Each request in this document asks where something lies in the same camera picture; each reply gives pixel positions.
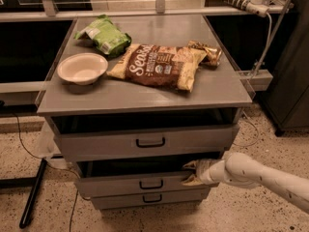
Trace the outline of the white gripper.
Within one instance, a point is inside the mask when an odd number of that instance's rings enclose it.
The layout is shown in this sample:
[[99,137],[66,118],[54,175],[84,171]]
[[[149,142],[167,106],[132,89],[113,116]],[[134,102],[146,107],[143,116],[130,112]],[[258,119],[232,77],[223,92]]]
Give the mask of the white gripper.
[[223,159],[197,159],[183,165],[183,169],[196,170],[196,175],[191,174],[182,180],[184,186],[200,186],[203,184],[211,185],[218,183],[229,184],[231,176],[225,169]]

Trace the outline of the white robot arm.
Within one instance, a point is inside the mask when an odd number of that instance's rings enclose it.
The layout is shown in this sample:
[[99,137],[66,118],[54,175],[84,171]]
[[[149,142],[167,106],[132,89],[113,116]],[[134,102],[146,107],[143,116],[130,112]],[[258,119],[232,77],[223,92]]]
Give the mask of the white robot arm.
[[309,213],[309,180],[267,167],[243,153],[231,153],[225,159],[197,159],[183,166],[193,173],[184,186],[226,185],[243,189],[263,186]]

